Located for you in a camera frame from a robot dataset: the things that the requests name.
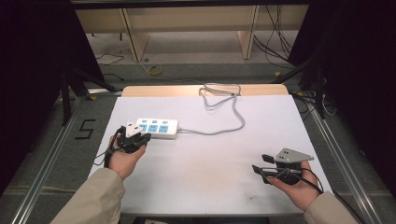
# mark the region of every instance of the hand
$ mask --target hand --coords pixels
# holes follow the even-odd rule
[[[117,145],[119,138],[117,137],[114,146]],[[108,168],[115,171],[124,180],[128,177],[136,167],[137,161],[145,154],[146,146],[140,147],[136,152],[128,154],[125,152],[115,151],[110,158]]]
[[[311,170],[308,161],[302,161],[301,167]],[[315,185],[318,185],[317,178],[309,171],[303,170],[303,178]],[[309,204],[319,196],[316,189],[301,180],[295,185],[288,185],[277,178],[269,177],[267,179],[272,185],[284,191],[291,201],[303,211],[306,211]]]

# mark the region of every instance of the black cable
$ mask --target black cable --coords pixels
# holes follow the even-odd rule
[[[110,56],[113,56],[113,57],[119,57],[120,59],[118,59],[118,60],[116,60],[116,61],[114,61],[114,62],[112,62],[112,63],[100,63],[100,64],[102,64],[102,65],[111,65],[111,64],[117,63],[117,62],[119,62],[119,61],[121,61],[122,59],[125,58],[125,57],[122,56],[122,55],[115,55],[115,54],[106,53],[106,54],[103,54],[102,56],[100,56],[100,57],[98,57],[98,58],[96,58],[96,59],[101,59],[101,58],[103,58],[103,57],[106,56],[106,55],[110,55]]]
[[[343,197],[341,197],[340,194],[337,193],[337,191],[335,191],[334,189],[332,189],[332,192],[334,193],[334,195],[335,195],[339,200],[341,200],[341,202],[343,202],[343,204],[349,209],[349,211],[351,211],[351,212],[358,218],[358,220],[359,220],[361,223],[363,223],[363,224],[365,223],[364,220],[363,220],[363,218],[361,218],[361,216],[359,216],[359,214],[356,212],[356,210],[353,209],[352,206],[351,206],[349,203],[347,203],[347,201],[346,201]]]
[[[284,58],[282,55],[276,53],[273,49],[270,49],[270,48],[268,48],[268,46],[264,45],[264,44],[259,40],[259,38],[258,38],[257,36],[254,35],[253,37],[254,37],[254,39],[257,40],[265,49],[270,50],[273,54],[270,54],[270,53],[268,53],[268,52],[266,52],[266,53],[268,53],[268,54],[271,55],[271,56],[278,57],[278,58],[280,58],[280,59],[282,59],[282,60],[284,60],[284,61],[286,61],[286,62],[288,61],[288,59]]]
[[[314,175],[315,178],[317,179],[317,181],[318,181],[319,184],[320,184],[320,189],[321,189],[321,191],[324,192],[324,190],[323,190],[323,185],[321,184],[321,181],[320,181],[320,179],[318,178],[318,176],[317,176],[314,172],[312,172],[311,170],[309,170],[309,169],[306,169],[306,168],[301,168],[301,169],[302,169],[302,170],[305,170],[305,171],[308,171],[309,173],[311,173],[312,175]]]
[[[120,129],[117,129],[116,133],[114,133],[114,135],[113,135],[113,139],[111,139],[110,146],[103,153],[101,153],[100,155],[96,156],[95,159],[98,159],[99,157],[101,157],[104,154],[106,154],[108,150],[114,150],[113,145],[114,145],[114,142],[116,141],[116,138],[117,138],[117,135],[119,134],[119,132],[120,132]],[[97,165],[97,166],[100,166],[100,165],[102,165],[102,163],[104,161],[105,161],[105,158],[103,158],[100,163],[95,163],[94,162],[93,164]]]
[[[317,190],[319,194],[322,194],[322,193],[323,193],[323,190],[321,190],[320,188],[318,188],[318,186],[316,186],[315,184],[313,184],[311,181],[309,181],[309,180],[307,180],[307,179],[305,179],[305,178],[303,178],[303,177],[301,177],[301,176],[299,176],[299,175],[296,175],[296,174],[294,174],[294,173],[290,173],[290,174],[293,175],[294,177],[296,177],[296,178],[298,178],[298,179],[304,181],[307,185],[309,185],[309,186],[311,186],[312,188],[314,188],[315,190]]]
[[[123,81],[123,80],[125,80],[125,79],[123,79],[122,77],[119,77],[119,76],[117,76],[116,74],[114,74],[114,73],[104,73],[103,74],[104,76],[113,76],[113,77],[117,77],[119,80],[121,80],[121,81]]]
[[[300,114],[306,113],[308,111],[308,103],[306,102],[306,100],[304,98],[302,98],[300,95],[294,93],[294,92],[290,92],[290,95],[293,97],[294,100],[299,100],[302,101],[305,105],[305,110],[304,111],[298,111]]]
[[[264,44],[263,44],[262,42],[260,42],[260,40],[258,40],[258,39],[257,39],[257,36],[255,36],[255,35],[254,35],[253,42],[254,42],[254,43],[256,44],[256,46],[257,46],[261,51],[263,51],[263,52],[265,52],[265,49],[268,49],[268,50],[272,51],[272,50],[269,49],[268,47],[264,46]],[[261,44],[265,49],[262,49],[262,47],[260,47],[260,45],[259,45],[257,42],[260,42],[260,44]],[[267,52],[267,54],[269,54],[269,55],[271,55],[271,56],[273,56],[273,57],[281,57],[281,56],[278,55],[278,54],[272,54],[272,53],[269,53],[269,52]]]
[[[285,43],[284,43],[284,40],[282,39],[282,34],[279,32],[279,30],[278,30],[278,24],[279,24],[279,14],[280,14],[280,12],[281,12],[281,10],[279,11],[279,6],[277,6],[277,9],[276,9],[276,12],[277,12],[277,16],[276,16],[276,22],[274,22],[274,19],[273,19],[273,17],[272,17],[272,15],[271,15],[271,12],[270,12],[270,10],[269,10],[269,8],[268,8],[268,6],[265,6],[266,7],[266,9],[267,9],[267,12],[268,12],[268,15],[269,15],[269,17],[270,17],[270,19],[271,19],[271,23],[273,24],[273,26],[274,26],[274,31],[273,31],[273,33],[274,32],[276,32],[277,33],[277,35],[279,36],[279,39],[280,39],[280,44],[281,44],[281,47],[282,47],[282,49],[283,49],[283,52],[285,53],[285,55],[286,55],[286,57],[288,57],[288,53],[286,53],[286,51],[289,51],[289,49],[285,46]]]
[[[277,22],[277,33],[279,35],[280,42],[284,46],[286,51],[288,52],[288,57],[289,57],[289,55],[290,55],[289,48],[291,48],[291,45],[289,44],[289,42],[286,39],[286,37],[283,35],[283,31],[282,31],[282,6],[280,6],[280,5],[277,5],[277,19],[276,19],[276,22]]]
[[[315,103],[315,98],[314,98],[314,97],[311,97],[311,96],[302,96],[302,95],[299,95],[299,94],[294,93],[294,92],[289,92],[289,94],[290,94],[293,98],[296,97],[296,98],[299,98],[299,99],[303,100],[303,101],[306,102],[307,104],[316,105],[316,103]]]
[[[312,108],[311,111],[309,111],[309,113],[303,118],[303,121],[312,113],[312,111],[314,111],[315,108]]]

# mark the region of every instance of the white power strip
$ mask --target white power strip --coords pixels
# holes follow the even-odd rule
[[[138,119],[136,125],[142,133],[151,133],[152,138],[176,138],[178,123],[175,119]]]

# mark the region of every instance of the jacket sleeve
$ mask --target jacket sleeve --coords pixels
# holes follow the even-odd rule
[[[309,204],[304,218],[309,224],[358,223],[329,191],[319,195]]]
[[[122,179],[116,172],[99,169],[84,182],[51,223],[118,223],[124,193]]]

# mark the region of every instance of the white tabletop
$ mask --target white tabletop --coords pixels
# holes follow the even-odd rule
[[[208,97],[211,103],[219,99],[222,97]],[[238,127],[231,104],[208,111],[201,97],[121,97],[98,154],[128,119],[177,119],[181,128],[203,132]],[[236,108],[246,120],[246,126],[237,132],[214,136],[179,133],[174,140],[151,139],[134,173],[124,180],[121,212],[152,217],[301,213],[285,193],[265,185],[251,168],[252,164],[275,167],[264,162],[262,154],[275,156],[283,147],[314,156],[312,170],[324,190],[331,190],[291,96],[241,96]],[[99,168],[94,165],[91,174]]]

